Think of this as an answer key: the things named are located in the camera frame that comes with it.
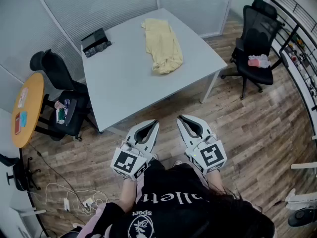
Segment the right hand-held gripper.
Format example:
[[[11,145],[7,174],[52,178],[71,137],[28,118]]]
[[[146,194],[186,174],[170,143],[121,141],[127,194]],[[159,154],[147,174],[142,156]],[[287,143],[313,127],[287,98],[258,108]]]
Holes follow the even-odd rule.
[[[215,133],[211,133],[211,128],[206,121],[191,115],[179,115],[177,126],[188,147],[185,150],[186,156],[203,175],[224,166],[227,155],[223,144],[216,138]],[[194,138],[202,139],[193,145]]]

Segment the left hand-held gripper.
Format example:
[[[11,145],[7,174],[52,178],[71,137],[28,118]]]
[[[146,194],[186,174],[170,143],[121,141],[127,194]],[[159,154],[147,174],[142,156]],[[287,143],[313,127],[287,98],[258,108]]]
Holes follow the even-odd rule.
[[[151,151],[159,132],[157,119],[146,120],[133,126],[117,147],[110,167],[125,179],[136,181],[149,167]]]

